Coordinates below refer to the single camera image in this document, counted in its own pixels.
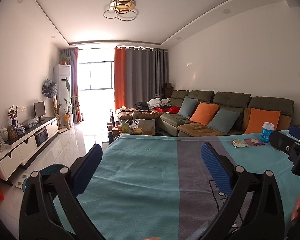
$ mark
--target pink snack package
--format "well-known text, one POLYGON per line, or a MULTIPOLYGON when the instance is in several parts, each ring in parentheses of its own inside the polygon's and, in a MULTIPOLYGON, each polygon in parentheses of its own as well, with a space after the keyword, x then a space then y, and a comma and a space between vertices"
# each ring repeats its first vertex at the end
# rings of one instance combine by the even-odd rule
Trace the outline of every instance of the pink snack package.
POLYGON ((260 141, 258 138, 247 138, 243 139, 248 145, 250 146, 258 146, 258 145, 265 145, 262 141, 260 141))

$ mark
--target monitor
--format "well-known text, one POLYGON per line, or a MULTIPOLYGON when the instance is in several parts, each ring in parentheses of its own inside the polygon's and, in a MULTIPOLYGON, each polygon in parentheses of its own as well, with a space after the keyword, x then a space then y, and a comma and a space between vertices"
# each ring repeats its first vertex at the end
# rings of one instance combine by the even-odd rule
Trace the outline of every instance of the monitor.
POLYGON ((34 103, 34 114, 35 116, 39 117, 39 122, 43 121, 44 119, 41 116, 46 114, 46 110, 44 108, 44 102, 34 103))

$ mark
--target ceiling light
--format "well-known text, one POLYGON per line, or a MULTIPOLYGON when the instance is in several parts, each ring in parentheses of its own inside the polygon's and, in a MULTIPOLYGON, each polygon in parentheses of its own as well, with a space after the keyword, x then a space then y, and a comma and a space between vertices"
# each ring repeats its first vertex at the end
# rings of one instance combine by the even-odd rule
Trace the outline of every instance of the ceiling light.
POLYGON ((109 5, 109 10, 103 13, 107 19, 118 18, 121 21, 129 22, 137 18, 135 8, 135 0, 112 0, 109 5))

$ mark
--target orange pillow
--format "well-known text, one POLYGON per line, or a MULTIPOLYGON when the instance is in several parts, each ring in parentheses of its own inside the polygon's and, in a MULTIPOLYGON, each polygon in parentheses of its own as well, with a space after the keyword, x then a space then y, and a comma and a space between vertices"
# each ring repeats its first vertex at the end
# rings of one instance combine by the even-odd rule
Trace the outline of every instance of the orange pillow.
POLYGON ((200 103, 189 120, 207 125, 213 119, 218 109, 219 105, 200 103))
POLYGON ((244 134, 262 132, 264 122, 273 123, 274 129, 277 130, 279 117, 280 111, 266 111, 252 108, 248 127, 244 134))

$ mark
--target white wall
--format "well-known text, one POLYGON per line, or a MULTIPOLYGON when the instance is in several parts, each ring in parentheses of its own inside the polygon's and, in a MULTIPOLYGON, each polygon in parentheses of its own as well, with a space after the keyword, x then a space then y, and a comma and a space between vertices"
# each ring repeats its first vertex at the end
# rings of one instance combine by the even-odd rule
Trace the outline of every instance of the white wall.
POLYGON ((45 101, 46 116, 54 116, 52 100, 41 94, 45 79, 52 78, 59 49, 12 4, 0 3, 0 127, 8 125, 9 106, 25 106, 18 120, 34 115, 33 103, 45 101))
POLYGON ((300 124, 300 9, 275 3, 215 24, 169 49, 169 68, 175 90, 292 99, 300 124))

